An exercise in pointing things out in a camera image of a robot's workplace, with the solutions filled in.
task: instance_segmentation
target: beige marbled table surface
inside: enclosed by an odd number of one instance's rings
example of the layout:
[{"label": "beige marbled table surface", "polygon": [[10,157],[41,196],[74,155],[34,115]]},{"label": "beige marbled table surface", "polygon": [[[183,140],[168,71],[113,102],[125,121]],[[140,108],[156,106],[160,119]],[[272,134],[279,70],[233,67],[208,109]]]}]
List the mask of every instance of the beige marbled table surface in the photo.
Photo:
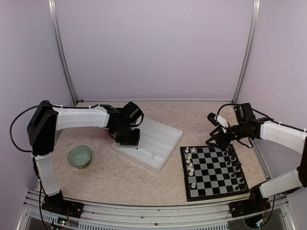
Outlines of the beige marbled table surface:
[{"label": "beige marbled table surface", "polygon": [[[127,102],[107,102],[122,107]],[[90,105],[96,103],[79,103]],[[152,172],[116,153],[113,140],[101,128],[72,128],[62,132],[53,153],[58,183],[63,195],[86,201],[110,204],[168,206],[212,203],[247,197],[187,202],[180,146],[205,145],[214,126],[207,120],[210,112],[216,113],[223,103],[144,101],[136,102],[146,117],[184,132],[183,137],[160,173]],[[236,117],[231,107],[222,115],[231,125]],[[252,149],[233,143],[249,188],[264,181],[259,162]],[[85,169],[73,168],[68,162],[69,152],[79,145],[92,149],[93,159]]]}]

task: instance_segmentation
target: white tray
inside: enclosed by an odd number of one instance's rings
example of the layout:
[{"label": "white tray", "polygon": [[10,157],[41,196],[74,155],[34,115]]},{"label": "white tray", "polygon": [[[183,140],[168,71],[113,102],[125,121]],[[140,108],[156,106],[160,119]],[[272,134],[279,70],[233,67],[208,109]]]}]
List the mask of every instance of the white tray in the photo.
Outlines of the white tray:
[{"label": "white tray", "polygon": [[114,143],[113,150],[141,166],[159,173],[180,141],[183,131],[147,117],[138,128],[141,130],[141,138],[137,147],[121,146]]}]

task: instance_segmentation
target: black and white chessboard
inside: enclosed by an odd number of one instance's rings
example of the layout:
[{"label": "black and white chessboard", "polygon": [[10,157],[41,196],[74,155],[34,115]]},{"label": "black and white chessboard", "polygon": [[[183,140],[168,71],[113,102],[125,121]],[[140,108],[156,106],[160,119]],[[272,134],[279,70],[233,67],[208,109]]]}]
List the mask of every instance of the black and white chessboard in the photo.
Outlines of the black and white chessboard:
[{"label": "black and white chessboard", "polygon": [[[227,151],[209,146],[188,146],[188,148],[188,150],[187,147],[180,148],[188,202],[249,192],[233,145],[230,145]],[[189,153],[194,168],[192,176],[189,175],[187,163]]]}]

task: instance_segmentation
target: green bowl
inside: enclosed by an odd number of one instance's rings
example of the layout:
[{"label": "green bowl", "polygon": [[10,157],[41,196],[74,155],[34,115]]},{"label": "green bowl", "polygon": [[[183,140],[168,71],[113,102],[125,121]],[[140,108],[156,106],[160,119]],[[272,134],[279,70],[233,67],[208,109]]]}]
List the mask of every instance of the green bowl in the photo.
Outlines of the green bowl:
[{"label": "green bowl", "polygon": [[75,147],[68,155],[69,163],[78,169],[84,169],[92,160],[92,151],[87,146]]}]

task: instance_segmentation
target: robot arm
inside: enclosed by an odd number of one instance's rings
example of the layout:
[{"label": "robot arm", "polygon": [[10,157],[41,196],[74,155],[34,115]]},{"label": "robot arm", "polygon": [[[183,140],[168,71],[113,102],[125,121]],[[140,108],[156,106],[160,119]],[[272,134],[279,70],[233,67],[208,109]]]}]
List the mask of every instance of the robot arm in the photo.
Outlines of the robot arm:
[{"label": "robot arm", "polygon": [[109,135],[121,145],[137,146],[140,140],[140,130],[135,122],[142,117],[143,112],[133,102],[123,108],[113,108],[110,105],[96,105],[93,107],[63,107],[42,101],[34,113],[27,133],[32,146],[34,169],[40,178],[45,194],[42,208],[58,214],[65,214],[67,210],[74,210],[75,217],[82,212],[82,204],[65,201],[57,183],[52,152],[55,144],[56,130],[75,127],[99,127],[108,129]]},{"label": "robot arm", "polygon": [[246,202],[244,204],[231,203],[232,214],[236,217],[261,211],[261,206],[267,202],[270,196],[307,187],[307,133],[281,123],[275,123],[269,118],[256,119],[249,103],[237,105],[234,109],[239,123],[235,126],[224,127],[218,122],[219,116],[213,113],[208,115],[208,120],[218,127],[210,133],[211,137],[206,141],[206,144],[225,149],[233,140],[257,138],[281,144],[302,155],[301,164],[296,170],[251,188],[247,204]]}]

